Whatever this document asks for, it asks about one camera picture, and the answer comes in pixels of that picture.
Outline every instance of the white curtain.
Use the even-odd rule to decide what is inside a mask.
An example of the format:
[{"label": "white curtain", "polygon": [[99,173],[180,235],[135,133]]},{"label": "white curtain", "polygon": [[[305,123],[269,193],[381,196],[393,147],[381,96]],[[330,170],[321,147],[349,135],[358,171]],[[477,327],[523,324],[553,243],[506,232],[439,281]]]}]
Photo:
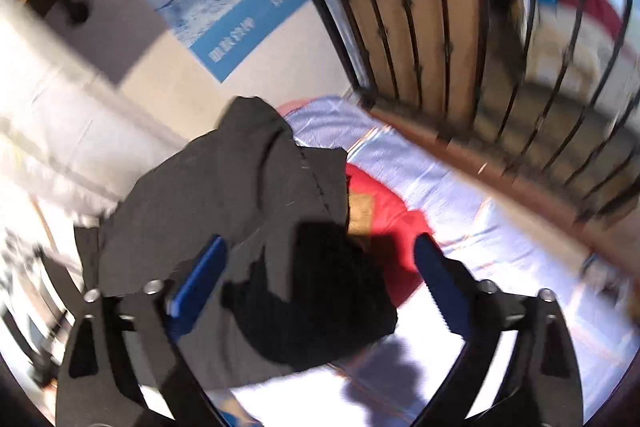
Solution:
[{"label": "white curtain", "polygon": [[66,210],[98,215],[185,143],[28,8],[0,0],[0,175]]}]

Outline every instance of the metal screw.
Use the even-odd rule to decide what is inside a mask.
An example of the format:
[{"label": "metal screw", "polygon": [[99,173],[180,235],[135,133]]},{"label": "metal screw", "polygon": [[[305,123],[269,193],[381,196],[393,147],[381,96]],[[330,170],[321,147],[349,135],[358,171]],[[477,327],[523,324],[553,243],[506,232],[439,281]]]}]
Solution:
[{"label": "metal screw", "polygon": [[159,279],[154,279],[145,284],[142,291],[147,295],[158,293],[164,287],[164,283]]},{"label": "metal screw", "polygon": [[496,293],[498,291],[498,285],[493,282],[492,280],[489,279],[484,279],[481,280],[478,283],[478,289],[482,292],[482,293]]},{"label": "metal screw", "polygon": [[94,302],[100,298],[100,290],[98,288],[94,288],[93,290],[89,290],[84,294],[84,302]]},{"label": "metal screw", "polygon": [[538,292],[538,297],[545,302],[554,302],[556,300],[556,294],[549,288],[542,288],[542,290]]}]

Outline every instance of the chair leg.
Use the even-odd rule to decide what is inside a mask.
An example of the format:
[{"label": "chair leg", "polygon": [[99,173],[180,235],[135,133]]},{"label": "chair leg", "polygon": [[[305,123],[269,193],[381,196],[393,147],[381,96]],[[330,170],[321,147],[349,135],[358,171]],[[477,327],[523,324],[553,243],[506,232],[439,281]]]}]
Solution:
[{"label": "chair leg", "polygon": [[89,18],[89,3],[85,0],[60,0],[72,26],[84,24]]}]

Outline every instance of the cardboard panel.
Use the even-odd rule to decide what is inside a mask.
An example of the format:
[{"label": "cardboard panel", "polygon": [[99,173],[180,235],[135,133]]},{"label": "cardboard panel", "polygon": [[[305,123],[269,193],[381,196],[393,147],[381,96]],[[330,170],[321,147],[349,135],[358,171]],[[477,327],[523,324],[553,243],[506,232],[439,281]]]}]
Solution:
[{"label": "cardboard panel", "polygon": [[[386,28],[400,99],[416,105],[417,79],[407,17],[402,0],[376,0]],[[423,109],[441,116],[444,106],[444,33],[440,0],[411,0],[418,55],[423,67],[420,79]],[[450,96],[447,120],[467,126],[473,107],[473,86],[478,54],[479,0],[448,0],[451,55]],[[380,92],[394,95],[391,73],[370,0],[350,0],[351,8],[370,54]]]}]

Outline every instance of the metal bed frame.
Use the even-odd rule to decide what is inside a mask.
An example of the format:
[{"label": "metal bed frame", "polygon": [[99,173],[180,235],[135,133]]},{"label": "metal bed frame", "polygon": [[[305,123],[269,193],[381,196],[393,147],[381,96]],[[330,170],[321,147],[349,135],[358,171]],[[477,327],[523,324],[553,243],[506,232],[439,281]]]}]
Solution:
[{"label": "metal bed frame", "polygon": [[[444,56],[444,108],[443,114],[441,118],[433,118],[431,115],[425,115],[422,111],[422,100],[424,93],[422,92],[423,87],[420,81],[421,73],[423,70],[423,63],[420,60],[417,39],[415,35],[415,24],[414,24],[414,14],[412,12],[412,0],[401,0],[402,7],[404,9],[404,13],[406,15],[406,21],[408,25],[408,31],[410,34],[410,41],[412,45],[412,54],[413,54],[413,67],[416,76],[417,83],[417,94],[418,94],[418,103],[417,105],[409,104],[406,100],[402,100],[399,95],[398,90],[398,81],[396,79],[396,72],[394,69],[394,62],[392,53],[388,44],[388,35],[387,30],[385,28],[384,21],[380,14],[380,8],[378,7],[377,0],[370,0],[371,7],[375,13],[375,19],[378,26],[378,35],[382,41],[382,45],[384,48],[386,62],[388,64],[388,68],[390,71],[394,96],[391,98],[386,94],[382,94],[378,90],[378,86],[376,85],[376,77],[372,70],[370,63],[370,53],[366,48],[364,43],[364,39],[362,37],[361,29],[358,26],[356,21],[356,17],[354,16],[353,9],[350,5],[350,0],[339,0],[341,4],[341,8],[346,16],[346,20],[350,27],[350,31],[353,35],[353,40],[356,42],[357,47],[357,57],[353,57],[350,55],[350,52],[347,49],[347,45],[344,41],[344,38],[338,29],[338,24],[336,22],[336,17],[332,10],[328,7],[326,0],[312,0],[324,26],[326,31],[329,34],[332,43],[336,49],[338,57],[344,67],[344,71],[347,74],[347,77],[351,83],[351,87],[354,92],[359,93],[364,101],[365,107],[372,107],[376,104],[383,104],[383,107],[389,108],[390,110],[399,109],[401,112],[410,114],[415,118],[418,122],[427,123],[427,125],[435,128],[439,133],[439,138],[445,141],[450,141],[455,139],[459,142],[466,143],[468,146],[476,147],[481,152],[488,153],[490,156],[501,158],[505,163],[506,167],[504,168],[503,175],[508,176],[517,176],[519,174],[524,174],[529,178],[532,178],[534,181],[540,182],[543,186],[551,188],[556,194],[561,195],[565,200],[568,200],[571,204],[573,204],[578,209],[577,213],[577,221],[578,222],[586,222],[590,219],[597,219],[601,217],[607,217],[616,213],[623,206],[628,204],[630,201],[636,199],[640,194],[640,176],[635,180],[631,181],[624,187],[620,192],[614,197],[610,198],[609,201],[606,201],[604,204],[600,206],[593,206],[593,203],[590,203],[590,200],[593,199],[593,196],[596,195],[601,189],[606,185],[609,181],[611,181],[614,177],[618,176],[623,170],[625,170],[629,165],[631,165],[640,153],[640,146],[633,147],[629,156],[618,165],[614,166],[610,172],[606,175],[606,177],[598,182],[595,186],[593,186],[586,194],[578,193],[573,187],[573,183],[578,176],[583,174],[587,170],[587,168],[592,165],[597,158],[602,154],[605,150],[606,146],[623,130],[625,129],[632,137],[634,142],[640,142],[638,134],[635,133],[633,129],[630,129],[628,126],[625,126],[629,117],[636,110],[638,105],[640,104],[640,86],[635,92],[635,95],[628,102],[624,110],[621,113],[613,118],[610,116],[604,115],[600,113],[601,116],[610,121],[609,132],[603,138],[599,145],[597,145],[591,153],[588,155],[586,160],[584,160],[580,166],[574,169],[574,171],[564,180],[558,180],[550,174],[550,168],[556,160],[560,157],[562,152],[567,148],[567,146],[572,142],[575,138],[576,134],[580,130],[582,124],[589,112],[598,112],[596,110],[596,102],[598,101],[604,87],[609,80],[610,74],[613,70],[613,67],[618,60],[618,56],[620,54],[620,50],[625,42],[626,30],[629,25],[630,17],[632,14],[633,0],[626,0],[625,7],[622,14],[622,26],[620,27],[620,31],[614,40],[614,47],[610,59],[604,68],[602,76],[597,83],[596,89],[594,93],[591,95],[590,100],[586,104],[582,104],[582,108],[580,111],[580,115],[575,121],[574,126],[572,126],[571,130],[566,134],[566,137],[558,143],[555,152],[552,154],[551,158],[546,161],[546,163],[540,167],[533,165],[532,162],[527,160],[527,152],[529,151],[532,144],[535,142],[536,137],[538,137],[540,131],[545,124],[545,120],[548,117],[551,109],[554,107],[554,104],[558,102],[558,96],[560,93],[560,89],[562,86],[562,81],[567,73],[568,68],[572,64],[574,58],[574,51],[576,42],[578,39],[578,34],[580,32],[580,26],[582,24],[582,19],[584,15],[584,9],[586,0],[579,0],[578,6],[575,15],[575,21],[572,28],[570,40],[567,48],[564,51],[564,55],[562,57],[561,68],[558,71],[558,76],[556,81],[552,87],[551,93],[546,100],[546,103],[540,111],[536,121],[534,122],[533,128],[529,132],[529,136],[526,140],[524,147],[518,152],[513,153],[509,152],[505,147],[503,147],[502,138],[504,134],[504,130],[507,126],[507,122],[512,113],[514,102],[520,89],[524,85],[524,68],[522,70],[522,77],[519,81],[515,82],[513,85],[513,89],[511,91],[510,99],[504,115],[502,115],[502,119],[498,128],[497,135],[494,139],[487,139],[486,137],[481,136],[474,129],[474,124],[476,121],[476,117],[478,115],[478,107],[481,103],[481,91],[483,86],[483,74],[484,74],[484,65],[486,60],[486,51],[487,51],[487,41],[488,34],[490,28],[490,13],[492,0],[480,0],[480,17],[479,17],[479,27],[478,27],[478,54],[476,58],[476,77],[474,81],[473,87],[473,103],[472,103],[472,115],[470,118],[470,124],[466,128],[460,128],[456,126],[452,126],[452,124],[447,121],[447,113],[450,105],[450,70],[451,70],[451,57],[455,51],[452,48],[451,38],[450,38],[450,29],[449,29],[449,3],[448,0],[440,0],[442,6],[442,32],[443,32],[443,46],[442,53]],[[522,64],[526,64],[527,54],[529,53],[529,47],[532,37],[532,30],[534,26],[534,15],[536,8],[537,0],[529,0],[529,12],[526,20],[526,31],[525,31],[525,39],[524,44],[522,46],[522,56],[521,61]],[[366,73],[366,78],[363,78],[362,75],[358,75],[356,73],[355,63],[359,62],[363,65],[363,69]]]}]

